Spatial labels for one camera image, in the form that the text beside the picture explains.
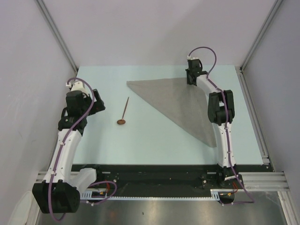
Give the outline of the copper spoon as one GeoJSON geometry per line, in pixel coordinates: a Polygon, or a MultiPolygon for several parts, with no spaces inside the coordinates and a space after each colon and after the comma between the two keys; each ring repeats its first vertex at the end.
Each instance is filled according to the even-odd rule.
{"type": "Polygon", "coordinates": [[[129,97],[127,98],[127,101],[126,101],[126,104],[125,104],[125,107],[124,107],[124,110],[123,110],[122,118],[117,120],[118,125],[124,125],[126,123],[124,118],[125,118],[125,113],[126,113],[126,110],[127,110],[128,102],[129,102],[129,97]]]}

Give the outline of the grey cloth napkin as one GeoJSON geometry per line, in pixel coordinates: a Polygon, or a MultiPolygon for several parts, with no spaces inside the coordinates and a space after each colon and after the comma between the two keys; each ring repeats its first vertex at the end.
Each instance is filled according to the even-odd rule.
{"type": "Polygon", "coordinates": [[[209,147],[217,146],[206,95],[188,85],[186,78],[127,81],[127,86],[187,133],[209,147]]]}

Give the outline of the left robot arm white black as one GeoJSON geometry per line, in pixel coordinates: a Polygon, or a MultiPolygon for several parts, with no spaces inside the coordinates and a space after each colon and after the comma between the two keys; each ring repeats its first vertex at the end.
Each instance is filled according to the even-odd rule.
{"type": "Polygon", "coordinates": [[[58,123],[58,140],[48,171],[40,183],[35,183],[32,193],[44,214],[75,213],[82,194],[92,185],[97,188],[104,178],[95,169],[84,168],[71,176],[77,146],[87,125],[87,117],[105,110],[98,90],[93,95],[73,90],[66,94],[67,106],[58,123]]]}

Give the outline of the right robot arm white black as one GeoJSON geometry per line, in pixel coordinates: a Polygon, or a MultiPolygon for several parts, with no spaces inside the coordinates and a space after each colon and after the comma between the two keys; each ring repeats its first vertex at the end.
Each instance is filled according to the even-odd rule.
{"type": "Polygon", "coordinates": [[[216,182],[221,188],[237,187],[241,178],[236,171],[232,145],[232,122],[235,117],[233,92],[218,87],[203,70],[197,57],[187,57],[187,84],[204,91],[208,97],[208,119],[212,123],[218,150],[216,182]]]}

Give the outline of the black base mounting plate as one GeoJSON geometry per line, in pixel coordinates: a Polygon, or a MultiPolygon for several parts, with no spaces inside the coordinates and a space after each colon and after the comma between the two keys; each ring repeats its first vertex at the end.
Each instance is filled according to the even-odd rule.
{"type": "Polygon", "coordinates": [[[97,165],[76,164],[73,172],[93,168],[99,188],[114,197],[208,197],[211,189],[231,189],[237,180],[223,181],[216,165],[97,165]]]}

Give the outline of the left aluminium corner post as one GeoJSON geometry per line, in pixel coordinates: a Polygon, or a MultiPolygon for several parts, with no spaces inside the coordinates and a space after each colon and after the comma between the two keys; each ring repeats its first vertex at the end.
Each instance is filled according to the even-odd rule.
{"type": "Polygon", "coordinates": [[[41,15],[43,16],[47,26],[49,27],[51,33],[53,34],[58,46],[60,47],[63,55],[65,56],[68,64],[72,68],[73,72],[75,74],[77,74],[79,68],[76,65],[75,60],[73,59],[71,52],[61,34],[58,26],[56,25],[56,22],[54,21],[54,18],[51,15],[47,5],[45,4],[45,2],[43,0],[34,0],[34,2],[36,3],[41,15]]]}

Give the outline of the aluminium corner post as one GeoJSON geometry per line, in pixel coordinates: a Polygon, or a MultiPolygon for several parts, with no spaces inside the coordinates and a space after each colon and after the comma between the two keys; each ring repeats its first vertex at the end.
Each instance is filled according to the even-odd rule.
{"type": "Polygon", "coordinates": [[[242,64],[240,65],[240,71],[243,72],[248,63],[250,62],[251,58],[253,57],[256,49],[258,48],[260,42],[262,41],[263,37],[265,36],[266,32],[268,31],[271,23],[273,22],[275,16],[277,15],[280,7],[285,2],[285,0],[276,0],[272,5],[269,13],[267,14],[266,19],[264,20],[258,34],[256,35],[253,44],[251,45],[249,51],[247,52],[242,64]]]}
{"type": "Polygon", "coordinates": [[[72,68],[73,72],[75,74],[77,74],[79,68],[76,65],[75,60],[73,59],[71,52],[61,34],[58,26],[56,25],[56,22],[54,21],[54,18],[51,15],[47,5],[45,4],[45,2],[43,0],[34,0],[34,2],[36,3],[41,15],[43,16],[47,26],[49,27],[51,33],[53,34],[58,46],[60,47],[63,55],[65,56],[68,64],[72,68]]]}

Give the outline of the right aluminium corner post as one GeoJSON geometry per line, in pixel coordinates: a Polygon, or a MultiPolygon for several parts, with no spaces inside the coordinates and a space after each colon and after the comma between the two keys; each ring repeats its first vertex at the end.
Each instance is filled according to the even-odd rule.
{"type": "Polygon", "coordinates": [[[240,65],[240,71],[243,72],[248,63],[250,62],[251,58],[253,57],[256,49],[258,48],[260,42],[262,41],[263,37],[265,36],[266,32],[268,31],[271,23],[273,22],[275,16],[277,15],[280,7],[285,2],[285,0],[276,0],[272,5],[269,13],[267,14],[266,19],[264,20],[258,34],[256,35],[253,44],[251,45],[249,51],[247,52],[242,64],[240,65]]]}

